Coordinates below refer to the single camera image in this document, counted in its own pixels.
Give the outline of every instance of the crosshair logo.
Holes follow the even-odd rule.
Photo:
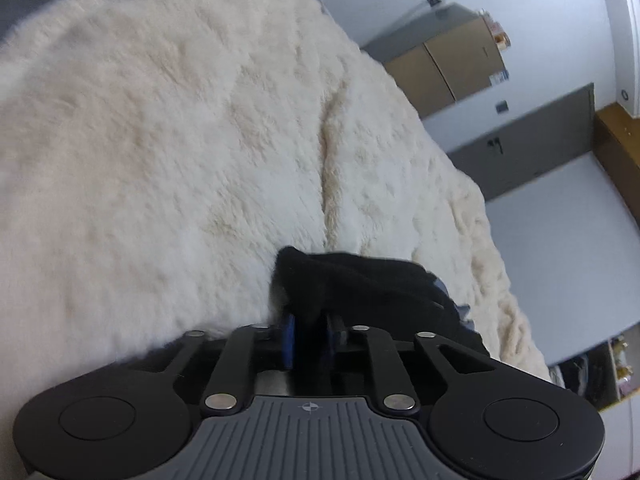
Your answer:
[[[315,402],[305,402],[302,406],[300,406],[306,412],[314,412],[315,410],[319,410],[320,406],[318,406]]]

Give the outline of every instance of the brown cabinet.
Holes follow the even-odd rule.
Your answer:
[[[597,112],[593,152],[640,225],[640,120],[618,103]]]
[[[457,4],[428,12],[363,50],[384,65],[421,118],[506,72],[484,19]]]

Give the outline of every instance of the gray ribbed plate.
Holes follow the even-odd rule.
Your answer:
[[[364,399],[257,396],[237,415],[203,421],[169,462],[136,480],[463,480],[408,420]],[[34,474],[30,480],[46,480]]]

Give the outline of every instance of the cream faux fur blanket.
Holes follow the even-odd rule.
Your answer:
[[[0,478],[32,395],[265,320],[292,244],[433,271],[546,377],[484,201],[316,0],[59,0],[0,50]]]

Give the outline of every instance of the black garment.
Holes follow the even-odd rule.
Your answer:
[[[305,254],[285,247],[276,275],[298,322],[313,326],[322,311],[339,314],[345,325],[386,330],[399,341],[416,332],[435,332],[489,355],[476,332],[460,323],[455,304],[420,265],[347,253]]]

